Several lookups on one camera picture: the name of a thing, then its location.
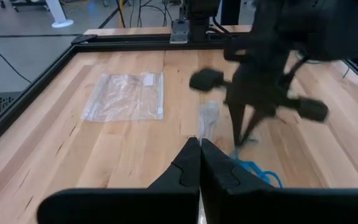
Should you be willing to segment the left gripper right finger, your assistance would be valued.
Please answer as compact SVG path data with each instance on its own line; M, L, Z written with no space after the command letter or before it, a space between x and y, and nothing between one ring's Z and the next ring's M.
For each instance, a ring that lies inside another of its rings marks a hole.
M208 224L358 224L358 189L274 187L208 139L200 187Z

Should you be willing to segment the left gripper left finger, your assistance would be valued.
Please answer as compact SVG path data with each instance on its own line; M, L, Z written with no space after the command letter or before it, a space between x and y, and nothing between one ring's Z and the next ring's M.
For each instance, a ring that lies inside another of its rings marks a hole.
M37 210L38 224L197 224L201 147L189 138L146 188L58 191Z

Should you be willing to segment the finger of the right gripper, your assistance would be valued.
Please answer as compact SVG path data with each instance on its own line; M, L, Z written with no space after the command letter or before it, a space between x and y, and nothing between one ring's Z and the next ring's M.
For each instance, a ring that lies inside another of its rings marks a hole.
M265 118L265 113L262 110L254 110L252 113L252 116L250 117L250 120L248 122L248 125L246 127L245 133L241 139L241 144L246 143L250 135L252 134L252 131L256 128L256 126Z
M246 106L240 104L228 104L228 108L232 121L234 145L240 146L242 143L241 131Z

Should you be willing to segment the clear plastic zip bag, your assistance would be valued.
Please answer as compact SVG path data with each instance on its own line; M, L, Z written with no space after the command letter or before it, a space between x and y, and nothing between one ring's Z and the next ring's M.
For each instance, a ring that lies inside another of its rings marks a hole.
M202 139L212 140L213 131L219 118L219 103L208 101L200 105L200 126L199 126L199 142Z
M101 75L83 110L92 122L163 119L163 73Z

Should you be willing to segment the white tower fan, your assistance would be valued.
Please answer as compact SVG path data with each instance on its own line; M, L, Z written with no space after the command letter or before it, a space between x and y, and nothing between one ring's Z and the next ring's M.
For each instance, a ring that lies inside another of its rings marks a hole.
M45 2L54 18L54 22L52 23L53 28L63 28L74 24L73 20L66 17L59 0L45 0Z

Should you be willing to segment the black aluminium table frame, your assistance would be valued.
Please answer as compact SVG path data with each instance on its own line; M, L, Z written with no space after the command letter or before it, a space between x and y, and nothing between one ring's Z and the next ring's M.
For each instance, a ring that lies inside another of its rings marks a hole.
M79 52L151 51L151 50L211 50L221 49L228 61L250 64L262 73L288 73L301 59L333 61L358 57L358 36L335 38L310 37L299 32L263 37L248 32L208 33L203 41L171 44L167 34L130 36L81 35L41 76L33 82L4 112L0 114L0 134L3 133L33 99L48 85L67 62ZM255 109L247 105L242 124L243 137Z

